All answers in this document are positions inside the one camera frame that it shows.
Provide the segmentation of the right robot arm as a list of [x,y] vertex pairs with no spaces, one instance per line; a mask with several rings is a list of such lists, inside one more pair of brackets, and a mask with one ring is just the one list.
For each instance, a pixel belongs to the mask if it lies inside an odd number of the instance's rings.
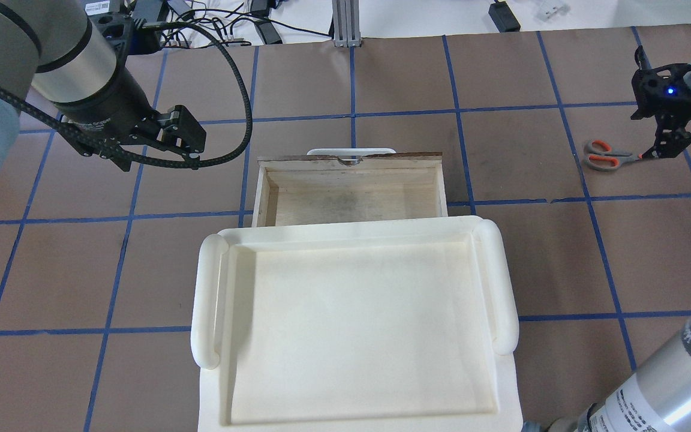
[[[632,77],[636,112],[632,120],[655,118],[652,147],[636,155],[614,150],[602,140],[585,145],[584,164],[612,172],[625,164],[674,158],[691,144],[691,61],[650,65],[644,47],[634,54]],[[579,418],[559,418],[549,431],[691,431],[691,316],[601,403]]]

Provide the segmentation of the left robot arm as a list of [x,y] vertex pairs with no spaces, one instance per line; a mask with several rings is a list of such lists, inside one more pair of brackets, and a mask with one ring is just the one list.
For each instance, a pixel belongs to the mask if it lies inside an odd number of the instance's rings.
[[[55,106],[70,131],[120,148],[148,145],[197,160],[206,132],[184,106],[157,112],[127,70],[137,34],[157,51],[142,17],[93,16],[77,1],[0,1],[0,89],[16,100],[29,90]],[[0,170],[25,110],[0,98]]]

